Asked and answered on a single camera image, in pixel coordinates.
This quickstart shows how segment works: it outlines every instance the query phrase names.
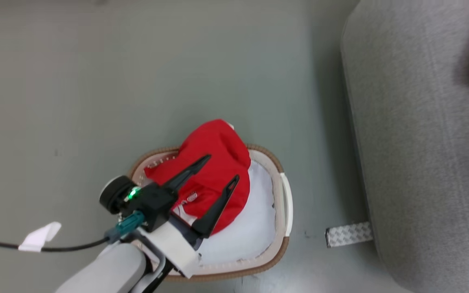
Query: white tag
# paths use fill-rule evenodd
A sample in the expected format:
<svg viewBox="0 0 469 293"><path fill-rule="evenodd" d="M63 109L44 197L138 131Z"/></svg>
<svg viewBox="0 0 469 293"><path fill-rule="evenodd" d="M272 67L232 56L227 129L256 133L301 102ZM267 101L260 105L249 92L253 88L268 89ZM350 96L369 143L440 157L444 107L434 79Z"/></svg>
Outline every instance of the white tag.
<svg viewBox="0 0 469 293"><path fill-rule="evenodd" d="M19 245L21 251L35 251L41 252L46 242L52 241L54 236L59 232L61 224L57 221L51 222L50 224L31 232L24 238L23 243Z"/></svg>
<svg viewBox="0 0 469 293"><path fill-rule="evenodd" d="M193 225L193 222L198 219L197 217L186 213L186 211L184 211L184 207L181 204L174 208L173 212L178 215L181 219L183 219L186 223L188 223L189 226Z"/></svg>
<svg viewBox="0 0 469 293"><path fill-rule="evenodd" d="M227 125L229 125L229 127L231 127L231 128L232 128L232 130L234 130L234 129L235 129L235 127L233 126L233 124L231 124L231 123L229 123L229 122L227 122L227 121L225 121L225 120L224 120L224 122L225 122L225 123L227 123Z"/></svg>

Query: sofa cushion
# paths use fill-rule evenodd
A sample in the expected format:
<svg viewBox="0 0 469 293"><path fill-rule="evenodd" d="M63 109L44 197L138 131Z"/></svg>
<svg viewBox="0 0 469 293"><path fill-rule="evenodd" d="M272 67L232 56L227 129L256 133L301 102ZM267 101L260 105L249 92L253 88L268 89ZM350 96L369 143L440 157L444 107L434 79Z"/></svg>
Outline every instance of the sofa cushion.
<svg viewBox="0 0 469 293"><path fill-rule="evenodd" d="M469 292L469 0L363 0L342 55L383 263L412 291Z"/></svg>

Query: teal connector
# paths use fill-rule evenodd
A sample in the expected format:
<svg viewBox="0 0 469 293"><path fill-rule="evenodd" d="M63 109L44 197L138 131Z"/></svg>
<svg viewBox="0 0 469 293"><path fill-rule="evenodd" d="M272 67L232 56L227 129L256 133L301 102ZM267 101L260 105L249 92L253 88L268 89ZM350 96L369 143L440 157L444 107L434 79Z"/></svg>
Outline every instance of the teal connector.
<svg viewBox="0 0 469 293"><path fill-rule="evenodd" d="M106 231L105 237L108 237L108 243L114 243L118 241L122 236L133 232L144 222L144 214L139 211L134 211L133 214L129 215L123 221L117 223L114 228Z"/></svg>
<svg viewBox="0 0 469 293"><path fill-rule="evenodd" d="M134 211L133 214L129 215L123 221L117 223L115 228L119 230L121 236L128 234L129 232L133 232L136 228L138 228L142 222L144 221L144 214L139 211Z"/></svg>

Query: text logo on shirt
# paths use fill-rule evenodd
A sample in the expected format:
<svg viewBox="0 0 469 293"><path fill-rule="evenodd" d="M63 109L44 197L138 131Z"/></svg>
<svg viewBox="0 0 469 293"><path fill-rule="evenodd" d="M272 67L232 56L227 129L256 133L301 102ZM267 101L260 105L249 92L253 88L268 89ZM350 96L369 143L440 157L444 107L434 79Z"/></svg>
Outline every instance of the text logo on shirt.
<svg viewBox="0 0 469 293"><path fill-rule="evenodd" d="M195 199L197 199L197 197L199 197L199 195L197 195L196 192L193 192L192 195L190 195L190 196L188 196L188 198L184 199L181 204L190 203L190 202L194 201Z"/></svg>

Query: red garment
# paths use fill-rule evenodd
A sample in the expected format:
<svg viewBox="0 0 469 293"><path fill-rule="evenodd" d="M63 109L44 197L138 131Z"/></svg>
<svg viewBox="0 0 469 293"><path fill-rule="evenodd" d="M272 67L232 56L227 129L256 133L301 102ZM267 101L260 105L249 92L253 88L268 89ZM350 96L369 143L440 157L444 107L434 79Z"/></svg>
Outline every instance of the red garment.
<svg viewBox="0 0 469 293"><path fill-rule="evenodd" d="M180 146L177 158L165 161L154 168L145 168L147 178L163 184L199 158L210 154L211 158L180 189L177 203L183 203L184 211L201 218L220 197L224 187L238 174L240 181L224 209L213 233L231 224L242 211L249 197L249 166L251 158L244 142L223 120L207 122L193 131Z"/></svg>

